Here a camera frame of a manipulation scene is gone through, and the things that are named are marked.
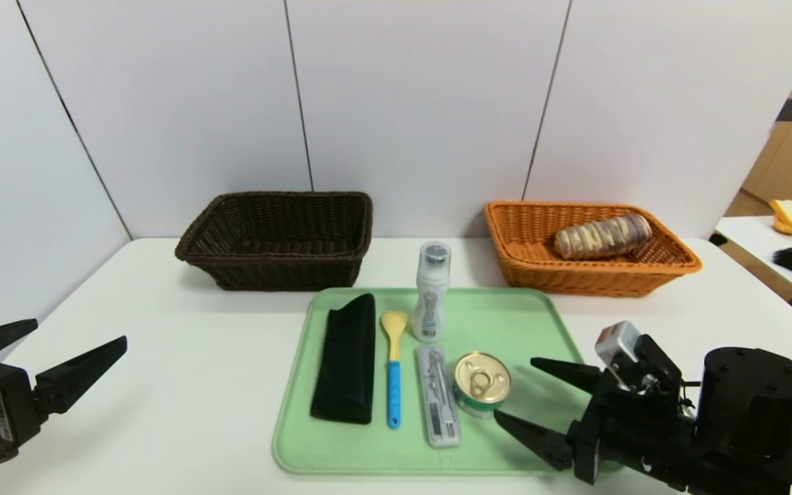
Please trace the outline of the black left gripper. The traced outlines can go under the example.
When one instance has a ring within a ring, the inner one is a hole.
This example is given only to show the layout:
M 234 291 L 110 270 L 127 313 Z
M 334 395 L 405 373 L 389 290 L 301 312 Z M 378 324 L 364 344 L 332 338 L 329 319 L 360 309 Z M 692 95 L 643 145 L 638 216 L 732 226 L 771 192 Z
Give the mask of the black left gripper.
M 0 325 L 0 351 L 38 326 L 35 318 Z M 66 413 L 126 351 L 123 335 L 37 374 L 33 392 L 24 369 L 0 363 L 0 443 L 19 447 L 33 439 L 40 415 Z

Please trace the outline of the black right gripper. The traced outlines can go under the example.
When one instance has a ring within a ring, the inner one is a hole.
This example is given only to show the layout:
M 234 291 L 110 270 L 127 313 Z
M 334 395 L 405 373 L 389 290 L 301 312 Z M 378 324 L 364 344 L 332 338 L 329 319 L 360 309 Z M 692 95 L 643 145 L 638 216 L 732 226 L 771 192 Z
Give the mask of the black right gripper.
M 597 480 L 604 461 L 613 461 L 667 485 L 682 485 L 674 471 L 682 449 L 691 445 L 695 422 L 678 392 L 655 388 L 638 394 L 619 387 L 609 371 L 590 364 L 533 357 L 541 372 L 591 394 L 581 420 L 565 434 L 495 410 L 494 420 L 513 439 L 557 471 L 573 467 L 586 483 Z

